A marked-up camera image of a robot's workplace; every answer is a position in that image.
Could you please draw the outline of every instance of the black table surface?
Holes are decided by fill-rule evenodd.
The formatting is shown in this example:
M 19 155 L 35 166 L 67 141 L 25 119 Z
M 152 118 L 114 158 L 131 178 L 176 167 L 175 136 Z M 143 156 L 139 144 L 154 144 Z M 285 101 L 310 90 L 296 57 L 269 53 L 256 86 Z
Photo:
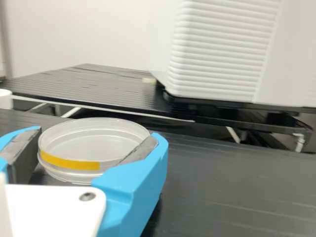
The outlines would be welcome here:
M 64 118 L 0 110 L 0 135 Z M 161 133 L 168 175 L 144 237 L 316 236 L 316 157 Z M 38 167 L 32 184 L 64 185 Z
M 14 78 L 0 86 L 35 99 L 170 115 L 171 107 L 150 79 L 154 78 L 146 71 L 82 64 Z

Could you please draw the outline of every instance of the white machine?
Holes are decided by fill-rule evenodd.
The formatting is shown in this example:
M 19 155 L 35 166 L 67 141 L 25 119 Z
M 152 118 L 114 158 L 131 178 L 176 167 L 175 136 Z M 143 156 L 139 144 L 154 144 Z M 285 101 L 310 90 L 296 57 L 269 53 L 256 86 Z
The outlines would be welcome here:
M 152 0 L 149 71 L 174 96 L 316 107 L 316 1 Z

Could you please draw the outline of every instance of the petri dish lid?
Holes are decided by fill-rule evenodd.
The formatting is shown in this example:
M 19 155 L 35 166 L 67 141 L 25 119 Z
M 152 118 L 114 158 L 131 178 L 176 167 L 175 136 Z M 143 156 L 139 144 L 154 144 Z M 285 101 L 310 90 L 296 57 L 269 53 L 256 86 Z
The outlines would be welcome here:
M 39 138 L 39 161 L 53 177 L 90 183 L 150 136 L 143 126 L 118 118 L 60 123 Z

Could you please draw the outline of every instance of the white wall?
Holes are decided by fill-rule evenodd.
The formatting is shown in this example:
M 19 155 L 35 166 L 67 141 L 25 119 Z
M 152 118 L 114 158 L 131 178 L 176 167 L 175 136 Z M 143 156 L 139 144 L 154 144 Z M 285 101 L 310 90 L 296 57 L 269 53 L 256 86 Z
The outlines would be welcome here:
M 0 77 L 3 75 L 4 65 L 3 65 L 3 54 L 2 54 L 2 32 L 0 25 Z
M 14 77 L 94 63 L 146 68 L 149 0 L 4 0 Z

